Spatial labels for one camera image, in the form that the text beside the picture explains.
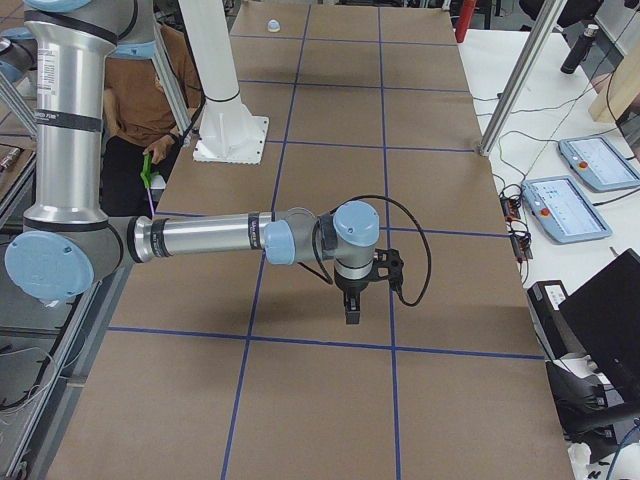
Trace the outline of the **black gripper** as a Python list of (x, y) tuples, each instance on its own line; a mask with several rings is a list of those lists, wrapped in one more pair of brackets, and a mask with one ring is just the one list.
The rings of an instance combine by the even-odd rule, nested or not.
[(366, 289), (370, 283), (378, 281), (379, 275), (375, 272), (369, 272), (365, 277), (360, 279), (350, 279), (343, 276), (337, 270), (334, 270), (335, 285), (343, 293), (345, 321), (347, 325), (358, 325), (360, 323), (360, 293)]

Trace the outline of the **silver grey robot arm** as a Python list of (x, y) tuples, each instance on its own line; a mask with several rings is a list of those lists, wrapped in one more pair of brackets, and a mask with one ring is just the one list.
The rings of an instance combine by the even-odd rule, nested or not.
[(148, 1), (29, 1), (37, 52), (36, 194), (7, 248), (12, 282), (43, 302), (63, 301), (132, 263), (178, 254), (262, 250), (274, 265), (332, 260), (346, 320), (381, 265), (379, 217), (350, 200), (315, 216), (295, 208), (200, 218), (111, 217), (99, 205), (105, 61), (151, 57), (157, 23)]

